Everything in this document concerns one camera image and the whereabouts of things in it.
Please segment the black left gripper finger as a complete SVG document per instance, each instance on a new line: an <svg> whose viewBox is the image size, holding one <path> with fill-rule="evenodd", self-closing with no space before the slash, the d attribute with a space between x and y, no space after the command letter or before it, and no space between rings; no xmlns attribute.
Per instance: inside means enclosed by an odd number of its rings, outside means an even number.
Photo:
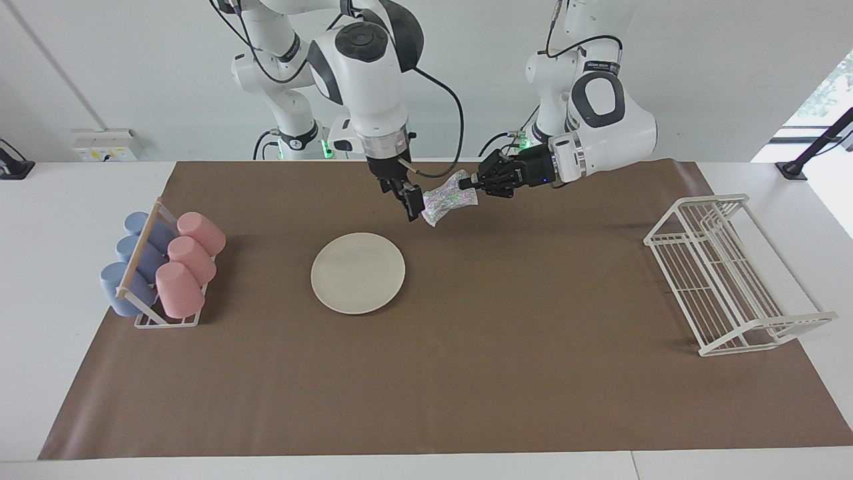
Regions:
<svg viewBox="0 0 853 480"><path fill-rule="evenodd" d="M516 188L523 185L523 177L518 172L509 173L473 173L466 179L459 181L459 189L475 189L482 191L485 195L511 199L514 197Z"/></svg>
<svg viewBox="0 0 853 480"><path fill-rule="evenodd" d="M495 149L478 164L469 181L521 181L522 162L518 155L504 155Z"/></svg>

